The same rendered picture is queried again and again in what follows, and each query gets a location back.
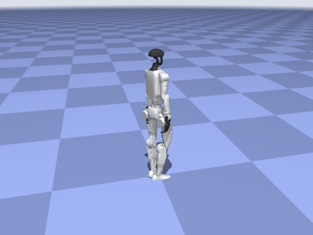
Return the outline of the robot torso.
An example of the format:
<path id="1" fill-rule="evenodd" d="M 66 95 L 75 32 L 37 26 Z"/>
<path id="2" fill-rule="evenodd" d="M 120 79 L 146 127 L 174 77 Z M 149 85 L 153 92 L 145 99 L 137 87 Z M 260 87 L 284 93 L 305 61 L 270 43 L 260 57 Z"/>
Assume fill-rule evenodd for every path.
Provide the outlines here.
<path id="1" fill-rule="evenodd" d="M 150 68 L 149 68 L 150 69 Z M 164 72 L 160 68 L 156 71 L 151 70 L 146 71 L 146 85 L 148 98 L 152 100 L 152 105 L 148 107 L 148 117 L 153 120 L 158 120 L 157 116 L 163 113 L 163 108 L 160 107 L 161 104 L 161 92 L 160 92 L 160 81 L 158 79 L 159 72 Z M 164 72 L 165 73 L 165 72 Z"/>

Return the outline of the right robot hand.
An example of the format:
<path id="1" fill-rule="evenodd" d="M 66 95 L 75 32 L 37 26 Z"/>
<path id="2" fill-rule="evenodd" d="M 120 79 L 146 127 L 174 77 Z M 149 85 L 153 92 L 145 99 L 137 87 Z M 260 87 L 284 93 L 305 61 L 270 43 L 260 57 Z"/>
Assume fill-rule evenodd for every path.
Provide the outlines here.
<path id="1" fill-rule="evenodd" d="M 166 123 L 165 123 L 165 126 L 164 126 L 164 131 L 163 132 L 161 132 L 161 133 L 165 133 L 165 132 L 167 132 L 168 131 L 168 129 L 169 129 L 169 126 L 170 126 L 170 121 L 171 121 L 171 119 L 170 120 L 168 120 L 168 116 L 165 116 L 165 120 L 164 120 Z"/>

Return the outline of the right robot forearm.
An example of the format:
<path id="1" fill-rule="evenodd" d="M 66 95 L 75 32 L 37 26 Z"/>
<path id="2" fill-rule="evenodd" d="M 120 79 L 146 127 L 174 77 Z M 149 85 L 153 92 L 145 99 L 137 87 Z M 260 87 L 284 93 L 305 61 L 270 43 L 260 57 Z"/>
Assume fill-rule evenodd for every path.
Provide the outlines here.
<path id="1" fill-rule="evenodd" d="M 162 104 L 163 109 L 164 109 L 164 117 L 168 116 L 168 120 L 171 119 L 171 111 L 170 111 L 170 96 L 166 95 L 164 98 L 164 102 Z"/>

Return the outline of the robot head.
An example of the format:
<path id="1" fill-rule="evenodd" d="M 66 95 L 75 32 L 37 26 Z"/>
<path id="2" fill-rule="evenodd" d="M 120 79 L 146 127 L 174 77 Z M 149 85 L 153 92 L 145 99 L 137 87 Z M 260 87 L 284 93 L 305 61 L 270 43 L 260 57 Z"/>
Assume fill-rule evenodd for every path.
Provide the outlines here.
<path id="1" fill-rule="evenodd" d="M 156 59 L 156 63 L 153 63 L 152 67 L 149 70 L 150 71 L 158 70 L 158 66 L 162 65 L 164 52 L 161 49 L 155 48 L 150 50 L 148 55 Z M 160 57 L 160 62 L 158 60 L 158 57 Z"/>

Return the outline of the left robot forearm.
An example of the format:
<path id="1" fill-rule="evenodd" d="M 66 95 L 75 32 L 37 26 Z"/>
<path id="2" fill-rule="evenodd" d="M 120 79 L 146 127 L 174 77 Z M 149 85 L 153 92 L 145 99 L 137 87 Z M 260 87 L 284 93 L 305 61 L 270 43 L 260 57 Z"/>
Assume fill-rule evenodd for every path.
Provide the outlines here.
<path id="1" fill-rule="evenodd" d="M 149 106 L 151 106 L 152 105 L 152 100 L 150 100 L 149 98 L 148 98 L 148 94 L 147 94 L 147 92 L 146 92 L 146 98 L 147 98 L 147 106 L 149 107 Z"/>

